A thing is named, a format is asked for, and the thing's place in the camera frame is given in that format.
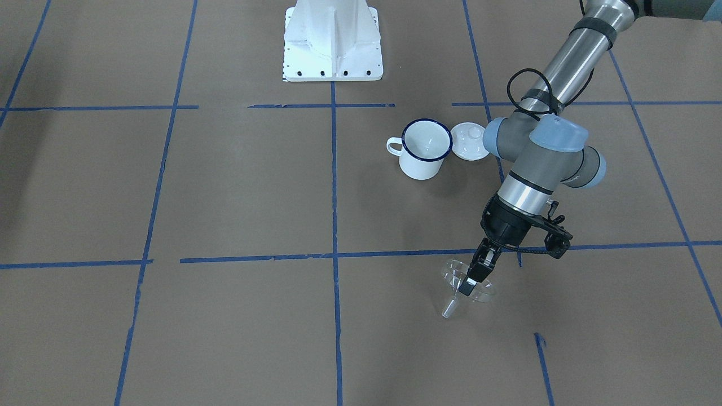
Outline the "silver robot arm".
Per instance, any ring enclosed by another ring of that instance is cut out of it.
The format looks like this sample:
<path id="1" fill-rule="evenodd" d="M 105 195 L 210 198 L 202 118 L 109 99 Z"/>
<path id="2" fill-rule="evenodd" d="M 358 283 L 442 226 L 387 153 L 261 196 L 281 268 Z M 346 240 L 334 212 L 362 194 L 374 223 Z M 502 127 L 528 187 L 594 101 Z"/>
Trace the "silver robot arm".
<path id="1" fill-rule="evenodd" d="M 720 21 L 719 1 L 582 1 L 581 19 L 544 71 L 529 69 L 538 80 L 516 100 L 508 117 L 488 123 L 485 149 L 512 167 L 485 206 L 481 227 L 485 238 L 475 252 L 458 291 L 470 296 L 489 277 L 502 251 L 523 252 L 531 228 L 545 231 L 541 255 L 558 259 L 572 235 L 563 216 L 554 216 L 557 187 L 589 188 L 606 174 L 606 160 L 587 146 L 588 131 L 562 118 L 593 76 L 599 59 L 614 46 L 619 33 L 643 17 Z"/>

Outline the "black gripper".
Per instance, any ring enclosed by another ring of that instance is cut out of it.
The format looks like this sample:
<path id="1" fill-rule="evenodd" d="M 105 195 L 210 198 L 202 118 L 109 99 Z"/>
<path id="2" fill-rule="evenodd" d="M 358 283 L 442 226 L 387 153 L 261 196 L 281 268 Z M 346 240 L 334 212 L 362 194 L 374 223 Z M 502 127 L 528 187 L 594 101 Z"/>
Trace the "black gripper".
<path id="1" fill-rule="evenodd" d="M 532 224 L 529 216 L 506 205 L 498 195 L 493 195 L 485 206 L 481 226 L 491 242 L 485 242 L 484 248 L 477 249 L 466 277 L 461 281 L 458 290 L 466 297 L 494 271 L 503 251 L 501 246 L 508 249 L 521 246 Z"/>

